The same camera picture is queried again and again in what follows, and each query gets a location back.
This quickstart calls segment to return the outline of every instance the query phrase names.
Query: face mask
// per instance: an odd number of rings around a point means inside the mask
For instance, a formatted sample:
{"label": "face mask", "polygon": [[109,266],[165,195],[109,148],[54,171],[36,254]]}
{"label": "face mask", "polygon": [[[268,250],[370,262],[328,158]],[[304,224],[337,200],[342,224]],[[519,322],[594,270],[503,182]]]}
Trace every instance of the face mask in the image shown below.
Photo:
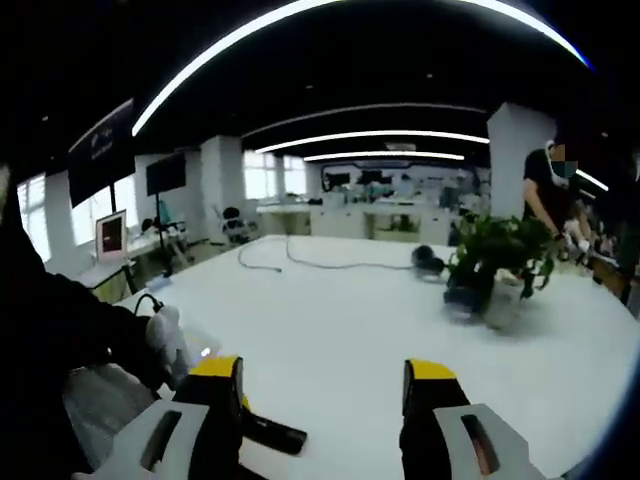
{"label": "face mask", "polygon": [[551,162],[553,173],[562,178],[571,178],[578,170],[578,162]]}

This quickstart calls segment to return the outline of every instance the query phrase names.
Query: black cable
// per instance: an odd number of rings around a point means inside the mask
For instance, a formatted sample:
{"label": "black cable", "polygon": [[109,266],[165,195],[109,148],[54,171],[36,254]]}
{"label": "black cable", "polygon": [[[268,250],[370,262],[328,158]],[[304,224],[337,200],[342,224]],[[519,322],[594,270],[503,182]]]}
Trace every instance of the black cable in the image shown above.
{"label": "black cable", "polygon": [[[269,241],[269,240],[271,240],[271,241],[273,241],[273,240],[280,240],[280,237],[267,239],[267,241]],[[240,248],[238,249],[238,257],[237,257],[237,258],[238,258],[238,263],[239,263],[241,266],[243,266],[244,268],[248,268],[248,269],[250,269],[250,270],[269,270],[269,271],[276,272],[276,273],[282,273],[282,269],[281,269],[281,268],[278,268],[278,267],[269,267],[269,266],[265,266],[265,265],[249,265],[249,264],[245,263],[245,262],[242,260],[242,254],[244,253],[245,249],[247,249],[247,248],[248,248],[248,247],[250,247],[250,246],[253,246],[253,245],[256,245],[256,244],[262,243],[262,242],[264,242],[264,241],[265,241],[265,240],[262,240],[261,242],[250,242],[250,243],[246,243],[246,244],[244,244],[242,247],[240,247]]]}
{"label": "black cable", "polygon": [[287,258],[293,263],[297,263],[299,265],[306,265],[307,267],[321,268],[323,270],[348,270],[351,268],[360,268],[360,267],[371,267],[371,268],[384,268],[387,270],[411,270],[412,267],[397,267],[395,265],[385,265],[382,263],[354,263],[351,265],[320,265],[318,263],[309,262],[307,260],[299,260],[297,258],[293,258],[291,252],[289,251],[289,237],[287,237],[285,242],[285,251],[287,253]]}
{"label": "black cable", "polygon": [[138,303],[136,303],[136,308],[133,310],[134,315],[138,314],[138,308],[140,308],[140,304],[142,303],[142,300],[144,300],[145,298],[149,298],[153,302],[153,311],[156,313],[158,313],[160,309],[164,306],[162,302],[160,302],[159,300],[156,300],[156,298],[150,293],[144,293],[138,299]]}

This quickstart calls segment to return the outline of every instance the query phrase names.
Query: person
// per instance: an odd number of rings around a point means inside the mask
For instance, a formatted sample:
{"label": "person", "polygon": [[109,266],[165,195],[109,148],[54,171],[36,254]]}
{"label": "person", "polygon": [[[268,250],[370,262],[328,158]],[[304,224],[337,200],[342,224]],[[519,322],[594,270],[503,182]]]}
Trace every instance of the person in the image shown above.
{"label": "person", "polygon": [[577,169],[577,160],[567,158],[567,139],[562,132],[545,148],[531,152],[525,162],[524,218],[541,220],[561,244],[565,241],[564,224],[571,218],[577,219],[581,236],[592,239],[586,213],[574,200],[577,195],[571,177]]}
{"label": "person", "polygon": [[3,468],[47,479],[90,472],[65,410],[64,386],[80,367],[116,364],[156,392],[169,378],[161,353],[147,343],[150,319],[47,273],[22,227],[11,171],[2,165],[0,252]]}

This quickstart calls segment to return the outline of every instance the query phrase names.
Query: white glove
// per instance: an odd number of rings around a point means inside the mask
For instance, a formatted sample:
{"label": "white glove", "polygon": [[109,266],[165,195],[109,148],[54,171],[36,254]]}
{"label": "white glove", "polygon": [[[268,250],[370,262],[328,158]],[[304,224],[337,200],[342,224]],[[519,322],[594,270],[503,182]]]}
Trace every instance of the white glove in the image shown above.
{"label": "white glove", "polygon": [[175,390],[193,367],[187,344],[180,330],[180,312],[165,305],[147,324],[147,344],[162,357],[162,366],[169,373],[167,385]]}
{"label": "white glove", "polygon": [[587,253],[589,251],[589,248],[591,248],[591,244],[587,240],[583,239],[578,242],[578,248],[582,253]]}

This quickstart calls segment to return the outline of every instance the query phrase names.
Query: white pillar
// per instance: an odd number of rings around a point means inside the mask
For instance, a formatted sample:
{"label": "white pillar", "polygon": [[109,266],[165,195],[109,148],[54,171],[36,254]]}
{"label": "white pillar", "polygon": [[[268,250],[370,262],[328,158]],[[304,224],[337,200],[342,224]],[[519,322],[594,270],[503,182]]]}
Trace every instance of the white pillar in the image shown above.
{"label": "white pillar", "polygon": [[287,184],[284,180],[284,157],[275,155],[273,162],[276,167],[276,195],[284,197],[287,193]]}
{"label": "white pillar", "polygon": [[520,218],[524,212],[525,160],[553,138],[555,122],[540,112],[503,103],[487,126],[491,140],[491,214]]}
{"label": "white pillar", "polygon": [[305,162],[304,171],[307,177],[307,195],[309,198],[319,198],[322,192],[322,168],[317,163]]}
{"label": "white pillar", "polygon": [[224,242],[220,219],[225,208],[244,210],[244,168],[239,138],[218,136],[200,147],[202,196],[209,239]]}

